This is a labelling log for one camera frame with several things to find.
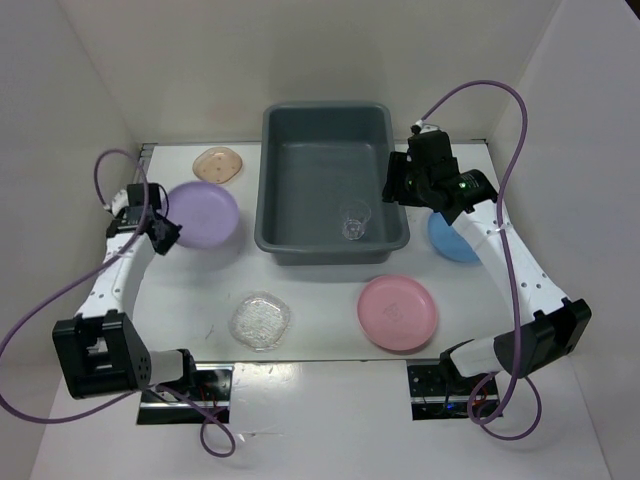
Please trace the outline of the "purple plastic plate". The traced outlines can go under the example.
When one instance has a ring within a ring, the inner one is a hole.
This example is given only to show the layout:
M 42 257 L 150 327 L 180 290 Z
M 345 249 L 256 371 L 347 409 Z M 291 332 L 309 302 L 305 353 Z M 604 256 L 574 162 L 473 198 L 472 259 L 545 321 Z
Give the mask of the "purple plastic plate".
M 190 249 L 212 249 L 227 241 L 240 219 L 234 197 L 205 181 L 182 183 L 168 192 L 167 218 L 181 226 L 177 243 Z

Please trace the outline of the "clear plastic cup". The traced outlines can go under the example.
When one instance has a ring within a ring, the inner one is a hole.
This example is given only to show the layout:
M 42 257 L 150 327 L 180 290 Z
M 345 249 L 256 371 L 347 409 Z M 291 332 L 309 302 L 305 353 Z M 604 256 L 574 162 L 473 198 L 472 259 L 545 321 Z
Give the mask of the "clear plastic cup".
M 349 200 L 340 206 L 340 216 L 343 237 L 349 241 L 357 241 L 366 234 L 371 209 L 362 200 Z

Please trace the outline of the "blue plastic plate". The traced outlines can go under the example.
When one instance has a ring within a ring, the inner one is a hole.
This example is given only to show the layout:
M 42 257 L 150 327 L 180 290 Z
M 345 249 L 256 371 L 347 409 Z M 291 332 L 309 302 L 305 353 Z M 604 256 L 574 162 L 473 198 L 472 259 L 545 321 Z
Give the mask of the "blue plastic plate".
M 440 213 L 432 213 L 425 227 L 426 238 L 442 257 L 457 263 L 479 264 L 480 260 L 464 240 Z

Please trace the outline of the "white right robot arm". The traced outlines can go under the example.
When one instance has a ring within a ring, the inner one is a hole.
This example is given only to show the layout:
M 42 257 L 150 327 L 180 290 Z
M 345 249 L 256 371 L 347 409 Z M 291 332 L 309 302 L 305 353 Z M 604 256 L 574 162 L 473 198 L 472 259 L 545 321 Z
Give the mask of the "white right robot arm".
M 519 314 L 511 331 L 441 354 L 438 377 L 446 391 L 460 393 L 484 373 L 506 371 L 523 378 L 574 351 L 592 318 L 590 307 L 583 299 L 570 299 L 543 271 L 487 176 L 478 169 L 460 171 L 447 133 L 413 127 L 407 150 L 389 157 L 382 198 L 440 214 Z

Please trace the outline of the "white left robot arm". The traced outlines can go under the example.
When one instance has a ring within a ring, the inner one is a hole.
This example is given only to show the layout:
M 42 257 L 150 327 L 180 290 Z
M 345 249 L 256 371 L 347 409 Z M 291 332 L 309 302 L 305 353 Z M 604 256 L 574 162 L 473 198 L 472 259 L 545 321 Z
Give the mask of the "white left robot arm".
M 124 198 L 112 204 L 115 218 L 106 230 L 107 267 L 73 318 L 58 321 L 52 339 L 70 395 L 84 399 L 144 391 L 164 385 L 180 400 L 200 385 L 195 361 L 187 349 L 149 350 L 137 333 L 133 310 L 145 271 L 179 239 L 181 227 L 167 218 L 165 189 L 130 184 Z

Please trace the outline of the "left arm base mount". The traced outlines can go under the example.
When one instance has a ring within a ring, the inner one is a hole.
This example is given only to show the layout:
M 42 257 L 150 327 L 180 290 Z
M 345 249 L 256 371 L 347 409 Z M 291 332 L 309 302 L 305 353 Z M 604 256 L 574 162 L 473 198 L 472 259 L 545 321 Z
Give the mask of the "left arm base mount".
M 136 424 L 200 424 L 204 416 L 191 406 L 191 402 L 213 413 L 221 423 L 228 424 L 233 370 L 232 364 L 198 362 L 192 384 L 181 392 L 189 401 L 168 392 L 145 392 L 141 395 Z

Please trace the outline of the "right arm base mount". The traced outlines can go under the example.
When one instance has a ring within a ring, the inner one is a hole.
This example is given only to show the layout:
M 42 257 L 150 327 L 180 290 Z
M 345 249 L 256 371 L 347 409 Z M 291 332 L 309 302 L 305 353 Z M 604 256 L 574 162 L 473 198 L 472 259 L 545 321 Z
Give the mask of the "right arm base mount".
M 413 421 L 466 419 L 470 398 L 473 413 L 481 418 L 493 413 L 500 404 L 495 380 L 485 384 L 475 396 L 470 396 L 484 378 L 483 374 L 450 386 L 436 360 L 407 361 L 406 370 Z

